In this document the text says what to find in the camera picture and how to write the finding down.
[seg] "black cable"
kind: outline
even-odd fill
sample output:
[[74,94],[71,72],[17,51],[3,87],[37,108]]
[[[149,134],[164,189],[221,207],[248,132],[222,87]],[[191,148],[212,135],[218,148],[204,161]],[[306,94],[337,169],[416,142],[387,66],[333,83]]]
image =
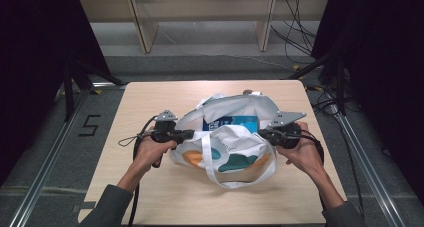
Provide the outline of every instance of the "black cable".
[[354,178],[354,180],[355,180],[355,185],[356,185],[356,189],[357,189],[357,192],[358,192],[359,206],[360,206],[360,208],[361,208],[361,210],[360,210],[360,212],[361,212],[361,213],[360,213],[360,214],[361,214],[362,219],[364,219],[364,204],[363,204],[363,201],[362,201],[361,186],[359,185],[358,176],[357,176],[357,174],[356,174],[355,164],[354,164],[354,162],[353,162],[353,157],[352,157],[352,151],[351,151],[351,149],[350,149],[349,142],[347,141],[346,134],[345,134],[345,132],[343,131],[343,126],[342,126],[342,125],[341,125],[341,123],[340,123],[340,122],[336,119],[336,117],[335,117],[335,116],[331,116],[331,117],[332,117],[332,118],[333,118],[333,119],[337,122],[337,124],[339,125],[340,131],[341,131],[341,133],[342,133],[343,141],[345,142],[345,145],[346,145],[347,153],[348,153],[348,155],[349,155],[350,166],[351,166],[351,168],[352,168],[353,178]]
[[287,38],[286,36],[282,35],[280,32],[278,32],[274,26],[271,25],[272,30],[274,30],[274,32],[278,35],[278,37],[280,37],[281,39],[283,39],[284,41],[288,42],[289,44],[291,44],[293,47],[295,47],[296,49],[302,51],[304,54],[310,55],[310,53],[308,53],[308,49],[306,49],[305,47],[301,46],[300,44],[296,43],[295,41]]
[[[137,140],[135,141],[135,144],[134,144],[134,149],[133,149],[133,161],[135,160],[135,157],[137,156],[138,147],[140,146],[141,141],[143,140],[143,134],[146,131],[147,126],[150,125],[150,123],[156,118],[156,116],[157,115],[153,116],[152,118],[150,118],[149,121],[147,121],[147,123],[144,125],[144,127],[143,127],[143,129],[141,130],[140,133],[138,133],[135,137],[130,137],[130,138],[137,138]],[[137,185],[137,187],[135,188],[135,191],[134,191],[133,206],[132,206],[132,209],[131,209],[130,220],[128,221],[128,227],[132,227],[133,226],[135,212],[137,211],[137,204],[138,204],[138,196],[139,196],[139,194],[140,194],[140,184]]]
[[[328,88],[326,91],[324,91],[323,94],[320,95],[320,97],[318,98],[318,100],[320,100],[320,98],[324,94],[328,93],[329,91],[332,91],[333,89],[335,89],[335,88]],[[344,101],[346,101],[346,100],[352,100],[352,98],[345,98]],[[322,103],[325,103],[324,107],[319,107],[319,105],[321,105]],[[359,206],[360,206],[360,209],[361,209],[360,210],[360,214],[361,214],[362,219],[364,219],[364,205],[363,205],[363,201],[362,201],[361,187],[359,185],[358,176],[356,174],[355,164],[353,162],[353,157],[352,157],[352,151],[350,149],[350,145],[349,145],[349,142],[347,140],[346,133],[343,130],[343,126],[341,125],[341,123],[335,117],[339,112],[336,111],[335,113],[328,113],[325,110],[323,110],[323,108],[325,108],[327,106],[330,106],[330,105],[333,105],[333,104],[337,105],[337,101],[335,99],[329,99],[329,100],[324,100],[322,102],[318,102],[315,106],[313,105],[313,107],[314,108],[320,108],[321,112],[323,112],[324,115],[331,116],[337,122],[337,124],[338,124],[338,126],[340,128],[340,132],[342,134],[343,141],[345,143],[345,146],[346,146],[346,149],[347,149],[347,152],[348,152],[349,161],[350,161],[350,165],[351,165],[351,169],[352,169],[352,174],[353,174],[353,178],[354,178],[354,181],[355,181],[356,189],[357,189],[357,192],[358,192]]]
[[[286,36],[286,37],[284,37],[284,38],[282,38],[282,39],[284,39],[284,40],[286,41],[286,42],[285,42],[285,44],[284,44],[284,52],[285,52],[285,54],[286,54],[286,57],[287,57],[290,61],[292,61],[292,62],[294,62],[294,63],[297,63],[297,64],[306,64],[306,65],[311,64],[311,63],[306,63],[306,62],[296,61],[296,60],[294,60],[294,59],[290,58],[290,57],[289,57],[289,55],[288,55],[288,53],[287,53],[287,40],[289,39],[289,36],[290,36],[291,30],[294,28],[294,27],[293,27],[293,25],[294,25],[294,23],[296,22],[296,23],[298,24],[298,26],[300,27],[300,29],[301,29],[302,37],[303,37],[303,39],[304,39],[304,41],[305,41],[305,44],[306,44],[306,48],[302,46],[302,48],[305,50],[305,51],[302,51],[302,52],[303,52],[303,53],[305,53],[305,54],[307,54],[308,56],[310,56],[310,55],[311,55],[311,51],[309,50],[309,46],[307,45],[306,40],[305,40],[304,32],[302,31],[302,25],[299,23],[299,21],[297,21],[296,14],[295,14],[295,12],[293,12],[293,9],[292,9],[292,7],[291,7],[291,5],[290,5],[289,1],[288,1],[288,0],[286,0],[286,2],[287,2],[287,5],[288,5],[288,6],[289,6],[289,8],[290,8],[290,11],[291,11],[292,15],[293,15],[293,20],[292,20],[291,25],[289,25],[289,27],[290,27],[290,28],[289,28],[289,31],[288,31],[288,33],[287,33],[287,36]],[[298,13],[298,12],[299,12],[298,0],[296,0],[296,3],[297,3],[296,13]]]
[[[285,20],[283,20],[283,23],[284,23],[284,24],[286,24],[288,27],[290,27],[290,25],[289,25],[289,24],[287,24],[287,22],[286,22]],[[292,27],[292,28],[293,28],[294,30],[298,31],[298,32],[302,32],[302,30],[301,30],[301,29],[298,29],[298,28],[295,28],[295,27]],[[316,34],[314,34],[314,33],[310,32],[310,31],[309,31],[309,30],[307,30],[307,29],[304,29],[304,31],[306,32],[305,34],[307,34],[307,35],[311,36],[312,38],[317,37],[317,35],[316,35]]]
[[298,26],[299,26],[299,28],[301,29],[302,38],[303,38],[303,41],[304,41],[304,43],[305,43],[305,45],[306,45],[306,48],[307,48],[309,51],[311,51],[311,50],[309,49],[308,43],[309,43],[309,45],[311,45],[311,47],[312,47],[312,44],[311,44],[311,42],[309,41],[309,38],[306,36],[306,34],[305,34],[305,32],[304,32],[304,29],[305,29],[305,28],[303,27],[303,25],[302,25],[302,23],[301,23],[301,21],[300,21],[300,11],[299,11],[299,3],[300,3],[300,0],[296,0],[296,11],[294,11],[294,12],[293,12],[293,8],[291,7],[291,5],[290,5],[290,3],[289,3],[289,1],[288,1],[288,0],[286,0],[286,3],[287,3],[287,5],[288,5],[288,7],[289,7],[289,9],[290,9],[290,12],[291,12],[292,16],[293,16],[293,21],[292,21],[291,28],[293,28],[293,24],[294,24],[294,22],[296,21],[297,25],[298,25]]

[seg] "controller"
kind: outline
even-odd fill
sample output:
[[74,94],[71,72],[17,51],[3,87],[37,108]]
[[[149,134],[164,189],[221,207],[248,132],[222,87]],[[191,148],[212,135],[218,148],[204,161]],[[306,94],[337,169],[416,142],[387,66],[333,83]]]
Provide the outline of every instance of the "controller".
[[[192,139],[194,136],[194,130],[175,129],[175,120],[177,119],[178,118],[170,110],[165,110],[157,115],[154,118],[156,121],[155,127],[153,130],[148,131],[152,140],[158,143],[165,143],[173,140],[177,144],[181,144],[185,139]],[[159,164],[152,164],[152,167],[159,168],[160,161]]]
[[281,126],[259,130],[258,134],[269,141],[271,145],[293,149],[299,143],[300,126],[294,122]]

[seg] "hand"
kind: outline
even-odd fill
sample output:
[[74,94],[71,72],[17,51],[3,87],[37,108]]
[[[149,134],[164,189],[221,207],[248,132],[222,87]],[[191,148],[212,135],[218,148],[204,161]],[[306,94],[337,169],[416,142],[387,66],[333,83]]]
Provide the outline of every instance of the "hand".
[[[297,122],[297,124],[300,126],[301,130],[309,131],[308,124],[304,122]],[[293,163],[297,168],[309,176],[324,170],[321,157],[312,140],[300,138],[295,148],[284,149],[281,146],[277,146],[277,151],[281,155],[287,157],[288,160],[286,164],[289,165]]]
[[157,143],[150,136],[145,136],[138,147],[137,156],[117,186],[131,193],[134,192],[141,178],[150,170],[152,164],[159,164],[161,156],[168,149],[176,146],[177,143],[173,140],[166,143]]
[[[308,125],[303,122],[298,122],[301,130],[309,131]],[[299,143],[294,149],[284,149],[281,146],[277,147],[278,153],[287,157],[286,164],[294,164],[297,168],[305,172],[320,192],[322,200],[327,209],[333,209],[344,203],[344,200],[337,192],[333,182],[324,169],[321,157],[312,140],[300,138]]]

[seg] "wire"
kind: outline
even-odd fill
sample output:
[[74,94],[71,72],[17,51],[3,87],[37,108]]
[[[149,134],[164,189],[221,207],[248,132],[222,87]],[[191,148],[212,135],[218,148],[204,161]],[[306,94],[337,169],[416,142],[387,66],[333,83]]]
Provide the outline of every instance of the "wire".
[[[273,30],[277,33],[277,35],[278,35],[280,38],[282,38],[282,39],[285,41],[285,44],[284,44],[284,52],[285,52],[285,55],[287,56],[287,58],[288,58],[288,59],[290,59],[292,62],[294,62],[294,63],[298,63],[298,64],[311,64],[311,63],[306,63],[306,62],[296,61],[296,60],[294,60],[294,59],[290,58],[290,57],[289,57],[289,55],[288,55],[288,53],[287,53],[287,43],[289,43],[289,44],[291,44],[293,47],[295,47],[295,48],[297,48],[298,50],[302,51],[303,53],[307,54],[308,56],[310,56],[310,55],[311,55],[311,50],[310,50],[309,46],[311,46],[311,47],[312,47],[312,44],[311,44],[311,42],[309,41],[309,38],[308,38],[308,36],[307,36],[307,34],[306,34],[305,32],[307,32],[308,34],[311,34],[311,33],[310,33],[308,30],[306,30],[306,29],[302,26],[302,24],[300,23],[299,1],[300,1],[300,0],[296,0],[296,10],[295,10],[295,11],[293,11],[293,8],[292,8],[292,6],[290,5],[289,1],[288,1],[288,0],[286,0],[286,3],[287,3],[287,5],[288,5],[288,7],[289,7],[289,9],[290,9],[290,12],[291,12],[292,16],[293,16],[293,20],[292,20],[292,23],[291,23],[290,25],[289,25],[289,24],[287,24],[287,23],[284,21],[284,23],[285,23],[285,24],[287,24],[287,25],[290,27],[290,28],[289,28],[289,31],[288,31],[288,33],[287,33],[287,36],[283,36],[282,34],[280,34],[277,30],[275,30],[275,28],[274,28],[274,27],[272,27],[272,26],[271,26],[271,28],[272,28],[272,29],[273,29]],[[299,26],[299,28],[300,28],[300,29],[296,29],[296,28],[293,26],[295,22],[297,23],[297,25]],[[290,36],[290,33],[291,33],[292,29],[293,29],[293,30],[300,31],[300,33],[302,34],[302,38],[303,38],[303,41],[304,41],[304,43],[305,43],[305,46],[306,46],[306,47],[303,47],[303,46],[301,46],[300,44],[297,44],[297,43],[295,43],[294,41],[290,40],[289,36]]]
[[[135,141],[135,144],[134,144],[134,149],[133,149],[133,160],[137,156],[138,147],[140,146],[140,143],[143,140],[143,134],[146,131],[147,126],[149,126],[149,124],[156,118],[156,116],[157,115],[155,115],[152,118],[150,118],[149,121],[147,121],[147,123],[143,126],[143,129],[140,131],[140,133],[137,134],[135,137],[132,137],[132,138],[137,138],[137,140]],[[129,227],[132,227],[133,226],[133,223],[134,223],[134,217],[135,217],[135,212],[137,211],[137,204],[138,204],[138,196],[139,196],[139,194],[140,194],[140,184],[137,185],[137,187],[135,188],[135,191],[134,191],[133,206],[132,206],[132,209],[131,209],[130,219],[128,221],[128,226]]]
[[[330,94],[331,95],[331,93],[329,93],[329,92],[331,92],[334,89],[335,89],[334,87],[331,87],[331,88],[328,88],[327,90],[325,90],[324,93],[319,96],[319,98],[317,100],[317,103],[315,105],[312,105],[312,107],[313,108],[318,108],[320,110],[320,112],[322,112],[326,116],[331,116],[331,118],[334,119],[337,122],[337,124],[338,124],[338,126],[340,128],[340,132],[342,134],[343,141],[345,143],[345,146],[346,146],[346,149],[347,149],[347,152],[348,152],[350,166],[351,166],[351,169],[352,169],[352,175],[353,175],[353,178],[354,178],[354,181],[355,181],[355,185],[356,185],[356,189],[357,189],[357,192],[358,192],[358,200],[359,200],[359,206],[360,206],[360,209],[361,209],[360,210],[361,217],[362,217],[362,219],[364,219],[364,204],[363,204],[363,201],[362,201],[361,186],[359,184],[358,176],[357,176],[356,169],[355,169],[355,164],[353,162],[352,151],[350,149],[350,145],[349,145],[349,142],[347,140],[346,133],[343,130],[343,126],[341,125],[341,123],[335,117],[336,115],[339,114],[339,110],[338,110],[339,108],[337,107],[337,111],[335,111],[333,113],[329,113],[329,112],[327,112],[325,110],[326,107],[331,106],[331,105],[336,105],[337,106],[338,103],[337,103],[337,101],[335,99],[328,99],[328,100],[324,100],[324,101],[321,101],[320,102],[320,99],[321,99],[322,96],[324,96],[325,94]],[[352,100],[352,98],[345,98],[345,99],[343,99],[343,101],[351,101],[351,100]]]
[[342,133],[343,141],[345,142],[345,145],[346,145],[347,153],[349,155],[350,166],[351,166],[351,169],[352,169],[353,178],[355,180],[356,190],[358,192],[359,206],[361,208],[361,211],[360,211],[361,212],[361,217],[362,217],[362,219],[364,219],[364,203],[362,201],[361,186],[359,184],[358,176],[356,174],[355,164],[353,162],[353,157],[352,157],[352,151],[350,149],[349,142],[347,141],[346,133],[343,130],[343,126],[340,124],[339,120],[337,120],[335,116],[331,116],[331,117],[339,125],[340,132]]

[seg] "tabletop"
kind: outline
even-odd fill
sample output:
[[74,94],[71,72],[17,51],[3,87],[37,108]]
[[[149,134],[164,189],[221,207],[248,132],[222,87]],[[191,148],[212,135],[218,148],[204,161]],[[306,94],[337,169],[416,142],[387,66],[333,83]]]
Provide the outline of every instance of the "tabletop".
[[[132,146],[118,142],[140,132],[145,123],[165,109],[177,117],[193,110],[201,99],[216,93],[238,95],[261,91],[281,111],[305,112],[302,121],[322,143],[325,168],[346,199],[331,156],[305,89],[297,80],[175,81],[130,83],[123,95],[107,137],[85,202],[98,201],[107,184],[118,183],[132,161]],[[158,169],[150,170],[140,183],[134,224],[230,225],[324,223],[322,206],[310,178],[278,155],[273,176],[250,187],[229,190],[212,183],[204,170],[176,165],[169,153]],[[91,210],[81,210],[81,221]],[[131,208],[123,223],[128,223]]]

